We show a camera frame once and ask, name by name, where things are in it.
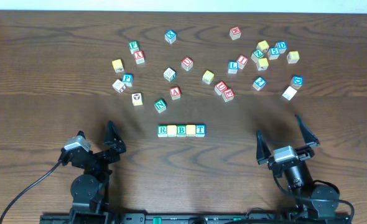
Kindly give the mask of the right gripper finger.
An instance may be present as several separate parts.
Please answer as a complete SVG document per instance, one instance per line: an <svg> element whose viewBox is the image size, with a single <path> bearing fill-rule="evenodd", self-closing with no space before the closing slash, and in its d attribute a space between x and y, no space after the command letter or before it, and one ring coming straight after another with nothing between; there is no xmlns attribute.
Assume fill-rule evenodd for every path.
<svg viewBox="0 0 367 224"><path fill-rule="evenodd" d="M256 160L258 164L265 164L269 157L271 156L271 152L264 141L262 132L260 130L256 131L256 141L257 141L257 149L256 149Z"/></svg>
<svg viewBox="0 0 367 224"><path fill-rule="evenodd" d="M303 123L302 119L299 115L295 115L295 118L299 124L300 131L302 133L304 142L309 147L318 147L320 145L320 142L318 138L311 132L311 130Z"/></svg>

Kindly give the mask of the green R block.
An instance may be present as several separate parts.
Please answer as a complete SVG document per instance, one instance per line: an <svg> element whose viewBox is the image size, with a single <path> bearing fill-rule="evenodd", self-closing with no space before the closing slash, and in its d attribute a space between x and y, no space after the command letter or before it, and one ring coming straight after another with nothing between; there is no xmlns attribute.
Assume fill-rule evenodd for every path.
<svg viewBox="0 0 367 224"><path fill-rule="evenodd" d="M159 125L157 127L157 135L158 135L159 138L167 137L168 136L168 134L167 134L167 126Z"/></svg>

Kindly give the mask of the yellow block O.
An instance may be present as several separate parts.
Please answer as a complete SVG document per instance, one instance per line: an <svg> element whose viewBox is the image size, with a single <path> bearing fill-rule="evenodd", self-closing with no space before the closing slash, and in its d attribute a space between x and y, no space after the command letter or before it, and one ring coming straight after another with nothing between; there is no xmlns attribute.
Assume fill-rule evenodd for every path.
<svg viewBox="0 0 367 224"><path fill-rule="evenodd" d="M167 125L167 136L168 137L177 136L177 126L176 125Z"/></svg>

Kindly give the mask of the blue T block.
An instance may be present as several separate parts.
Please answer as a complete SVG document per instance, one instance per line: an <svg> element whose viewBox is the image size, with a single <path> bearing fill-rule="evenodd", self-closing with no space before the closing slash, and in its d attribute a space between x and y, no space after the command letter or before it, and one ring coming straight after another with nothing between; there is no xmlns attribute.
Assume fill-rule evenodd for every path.
<svg viewBox="0 0 367 224"><path fill-rule="evenodd" d="M204 137L206 134L206 126L204 124L197 124L195 130L196 137Z"/></svg>

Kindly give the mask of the green B block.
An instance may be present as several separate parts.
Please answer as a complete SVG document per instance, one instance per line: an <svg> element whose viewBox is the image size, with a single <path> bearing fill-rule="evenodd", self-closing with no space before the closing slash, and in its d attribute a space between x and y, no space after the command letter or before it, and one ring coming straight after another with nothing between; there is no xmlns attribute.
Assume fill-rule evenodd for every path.
<svg viewBox="0 0 367 224"><path fill-rule="evenodd" d="M187 126L177 125L177 137L186 137L186 136L187 136Z"/></svg>

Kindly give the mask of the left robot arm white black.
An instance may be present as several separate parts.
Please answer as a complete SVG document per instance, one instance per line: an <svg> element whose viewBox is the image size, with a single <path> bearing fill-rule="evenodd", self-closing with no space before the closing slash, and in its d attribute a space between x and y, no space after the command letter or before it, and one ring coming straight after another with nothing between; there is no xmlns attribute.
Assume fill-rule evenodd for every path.
<svg viewBox="0 0 367 224"><path fill-rule="evenodd" d="M73 197L69 223L114 223L117 218L109 206L109 178L113 173L109 165L120 160L126 145L112 121L106 125L105 151L94 153L83 131L70 138L61 149L58 161L61 165L71 164L83 169L71 184Z"/></svg>

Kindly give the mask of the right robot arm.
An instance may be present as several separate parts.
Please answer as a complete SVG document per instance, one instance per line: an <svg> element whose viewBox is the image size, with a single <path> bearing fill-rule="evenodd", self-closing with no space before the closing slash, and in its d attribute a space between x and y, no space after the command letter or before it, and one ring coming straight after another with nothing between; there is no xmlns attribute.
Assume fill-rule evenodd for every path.
<svg viewBox="0 0 367 224"><path fill-rule="evenodd" d="M337 220L340 191L338 188L321 180L314 180L306 165L306 160L314 155L314 148L320 145L316 135L296 116L305 145L294 148L282 147L270 151L260 130L256 131L256 160L259 165L267 164L274 179L285 177L287 194L295 198L298 213L290 219L309 218L325 222Z"/></svg>

